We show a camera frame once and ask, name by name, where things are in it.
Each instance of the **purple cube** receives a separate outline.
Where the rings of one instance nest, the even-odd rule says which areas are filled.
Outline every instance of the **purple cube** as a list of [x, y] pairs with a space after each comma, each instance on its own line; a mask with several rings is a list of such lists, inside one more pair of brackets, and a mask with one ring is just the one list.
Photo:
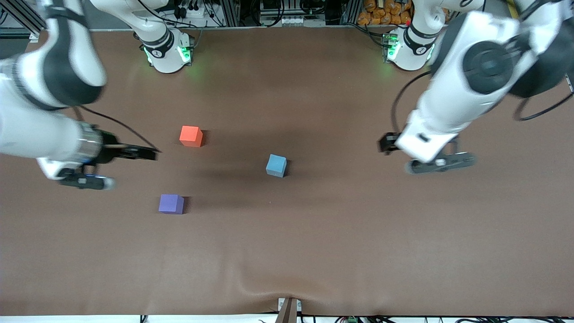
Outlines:
[[177, 194], [161, 194], [160, 212], [164, 214], [183, 214], [183, 197]]

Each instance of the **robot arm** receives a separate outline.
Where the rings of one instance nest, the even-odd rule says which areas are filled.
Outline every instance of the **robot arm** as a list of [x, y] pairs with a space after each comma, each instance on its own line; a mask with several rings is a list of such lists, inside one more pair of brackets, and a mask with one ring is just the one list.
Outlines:
[[522, 22], [479, 11], [455, 20], [437, 43], [427, 91], [392, 145], [430, 163], [507, 93], [530, 97], [557, 85], [573, 66], [574, 22], [566, 3], [548, 1]]
[[407, 71], [423, 67], [433, 52], [435, 39], [444, 27], [443, 8], [468, 12], [484, 5], [485, 0], [413, 0], [414, 16], [407, 28], [397, 28], [393, 46], [386, 50], [387, 59]]
[[193, 46], [189, 35], [168, 28], [149, 10], [166, 6], [169, 0], [91, 0], [100, 11], [109, 13], [134, 29], [143, 44], [149, 63], [159, 72], [173, 73], [191, 64]]
[[36, 158], [47, 178], [88, 189], [113, 180], [84, 174], [115, 157], [155, 159], [144, 147], [61, 114], [94, 102], [106, 74], [92, 45], [80, 0], [42, 0], [48, 41], [38, 50], [0, 61], [0, 153]]

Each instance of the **cable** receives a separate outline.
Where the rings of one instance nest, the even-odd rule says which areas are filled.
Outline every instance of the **cable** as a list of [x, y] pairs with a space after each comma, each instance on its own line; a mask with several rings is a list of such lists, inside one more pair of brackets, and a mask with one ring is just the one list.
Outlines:
[[5, 11], [4, 9], [2, 9], [2, 13], [0, 14], [0, 19], [2, 19], [2, 21], [0, 22], [0, 25], [2, 25], [4, 22], [6, 22], [6, 19], [8, 19], [8, 16], [9, 16], [9, 15], [10, 15], [10, 14], [9, 14], [7, 11]]
[[201, 30], [199, 31], [199, 36], [197, 37], [197, 41], [195, 42], [195, 44], [193, 45], [193, 48], [195, 49], [197, 46], [199, 46], [199, 41], [201, 40], [201, 36], [203, 35], [203, 29], [205, 29], [205, 27], [202, 27]]
[[171, 22], [172, 24], [183, 24], [186, 26], [190, 26], [192, 28], [199, 28], [198, 26], [194, 25], [194, 24], [188, 24], [187, 22], [178, 22], [178, 21], [173, 21], [171, 19], [167, 19], [167, 18], [162, 18], [160, 16], [157, 15], [157, 13], [155, 13], [152, 9], [148, 8], [146, 5], [144, 5], [144, 3], [142, 2], [142, 0], [138, 0], [139, 4], [142, 5], [145, 10], [147, 10], [150, 14], [152, 14], [154, 17], [159, 18], [161, 20], [163, 20], [164, 22]]
[[77, 106], [73, 106], [72, 110], [76, 114], [76, 120], [85, 121], [84, 116], [82, 115], [82, 112], [80, 111], [80, 109], [77, 108]]
[[249, 10], [251, 11], [251, 19], [253, 19], [253, 22], [255, 22], [255, 25], [261, 26], [261, 21], [259, 21], [259, 19], [255, 15], [257, 13], [257, 8], [255, 7], [256, 3], [257, 3], [257, 0], [252, 0], [251, 6], [249, 7]]
[[364, 28], [365, 28], [365, 30], [367, 31], [367, 35], [369, 36], [369, 38], [371, 38], [371, 40], [372, 40], [375, 44], [379, 45], [379, 46], [382, 47], [382, 48], [388, 48], [388, 47], [389, 47], [389, 46], [387, 46], [387, 45], [385, 45], [385, 44], [379, 43], [379, 42], [375, 39], [375, 37], [373, 37], [373, 34], [371, 34], [371, 32], [367, 29], [367, 25], [365, 25]]
[[544, 109], [538, 113], [534, 113], [530, 116], [521, 117], [520, 115], [521, 115], [522, 111], [524, 110], [524, 108], [526, 107], [526, 104], [530, 100], [530, 98], [526, 98], [526, 99], [522, 100], [522, 102], [520, 102], [520, 104], [518, 105], [518, 107], [514, 111], [513, 118], [516, 121], [528, 121], [528, 120], [532, 120], [534, 118], [538, 118], [539, 116], [546, 114], [546, 113], [556, 109], [557, 107], [561, 106], [562, 104], [564, 104], [564, 102], [570, 100], [573, 96], [574, 96], [574, 94], [570, 93], [564, 99], [560, 100], [558, 103], [552, 105], [551, 107], [548, 107], [548, 108], [546, 108], [546, 109]]
[[277, 0], [277, 19], [275, 19], [275, 21], [267, 27], [273, 27], [277, 25], [283, 18], [284, 13], [285, 13], [285, 0]]
[[534, 1], [533, 3], [530, 4], [530, 6], [528, 6], [526, 9], [524, 9], [523, 12], [521, 12], [518, 15], [518, 19], [520, 21], [525, 21], [526, 19], [528, 19], [528, 17], [530, 17], [530, 15], [532, 15], [536, 10], [538, 10], [541, 6], [544, 6], [545, 4], [547, 4], [549, 1]]
[[150, 145], [150, 147], [152, 147], [156, 152], [161, 152], [161, 150], [157, 149], [157, 147], [152, 144], [149, 140], [147, 140], [146, 138], [144, 138], [141, 134], [139, 134], [137, 131], [135, 131], [134, 129], [132, 129], [130, 126], [124, 124], [122, 121], [116, 120], [112, 117], [108, 117], [107, 115], [103, 114], [103, 113], [99, 113], [96, 111], [93, 111], [91, 109], [88, 109], [87, 107], [83, 106], [83, 105], [79, 105], [78, 107], [84, 109], [85, 111], [88, 111], [90, 113], [95, 114], [96, 116], [100, 116], [102, 118], [106, 118], [108, 120], [114, 121], [115, 123], [119, 124], [120, 126], [126, 128], [127, 130], [129, 130], [131, 133], [133, 133], [134, 135], [136, 135], [138, 138], [140, 138], [141, 140], [143, 140], [146, 144]]
[[363, 29], [363, 28], [361, 28], [359, 25], [357, 25], [357, 24], [355, 24], [355, 23], [353, 23], [353, 22], [345, 22], [343, 25], [353, 26], [353, 27], [359, 29], [359, 31], [362, 32], [362, 33], [364, 33], [364, 34], [366, 34], [366, 33], [371, 33], [371, 35], [373, 35], [373, 36], [379, 36], [379, 37], [380, 37], [380, 36], [383, 36], [383, 34], [370, 32], [368, 29], [366, 29], [366, 27], [365, 27], [365, 29]]
[[216, 23], [218, 26], [220, 27], [224, 27], [223, 23], [221, 22], [221, 20], [219, 20], [219, 17], [217, 16], [217, 14], [215, 13], [215, 9], [214, 9], [214, 4], [212, 2], [212, 0], [204, 0], [203, 2], [205, 4], [205, 8], [207, 9], [207, 4], [209, 3], [210, 7], [211, 7], [211, 13], [210, 13], [210, 18], [211, 20], [214, 21], [214, 23]]
[[422, 74], [419, 74], [417, 76], [415, 76], [412, 80], [409, 81], [409, 83], [405, 84], [405, 86], [402, 87], [402, 89], [398, 92], [397, 97], [395, 98], [393, 105], [391, 107], [391, 124], [393, 125], [393, 131], [396, 133], [399, 133], [400, 130], [398, 128], [398, 122], [397, 122], [397, 106], [398, 106], [398, 102], [400, 101], [402, 95], [405, 93], [406, 89], [408, 89], [408, 87], [413, 84], [416, 80], [422, 78], [423, 76], [427, 76], [430, 74], [430, 71], [424, 72]]
[[311, 4], [309, 4], [309, 9], [305, 9], [305, 7], [303, 6], [303, 3], [305, 3], [307, 0], [301, 0], [299, 1], [299, 9], [301, 9], [301, 11], [303, 11], [306, 14], [321, 14], [325, 12], [325, 7], [327, 6], [326, 2], [322, 2], [323, 6], [318, 9], [317, 11], [313, 11], [311, 9]]

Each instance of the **brown table surface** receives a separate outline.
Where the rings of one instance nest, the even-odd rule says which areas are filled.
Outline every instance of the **brown table surface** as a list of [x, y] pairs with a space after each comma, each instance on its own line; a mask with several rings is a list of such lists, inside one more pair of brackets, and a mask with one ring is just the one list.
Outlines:
[[[462, 133], [476, 166], [413, 176], [376, 142], [419, 72], [383, 64], [357, 30], [209, 31], [172, 75], [130, 32], [94, 41], [109, 80], [92, 107], [164, 153], [104, 165], [114, 191], [59, 186], [35, 160], [2, 156], [0, 314], [256, 313], [292, 295], [334, 316], [574, 315], [571, 103], [514, 122], [507, 98]], [[401, 123], [427, 84], [407, 91]], [[182, 125], [207, 145], [182, 146]], [[291, 160], [289, 176], [266, 175], [270, 153]], [[157, 211], [166, 193], [191, 197], [185, 215]]]

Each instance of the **wooden block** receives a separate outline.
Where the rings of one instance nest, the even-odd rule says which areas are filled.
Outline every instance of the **wooden block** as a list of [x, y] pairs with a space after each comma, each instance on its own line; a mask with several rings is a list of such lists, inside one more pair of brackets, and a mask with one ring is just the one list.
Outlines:
[[286, 168], [287, 168], [287, 158], [271, 154], [269, 156], [269, 162], [267, 163], [267, 167], [265, 168], [265, 170], [269, 175], [283, 177], [285, 176]]
[[186, 147], [201, 147], [203, 132], [199, 127], [183, 126], [181, 127], [180, 141]]
[[177, 194], [161, 194], [160, 212], [164, 214], [183, 214], [183, 197]]

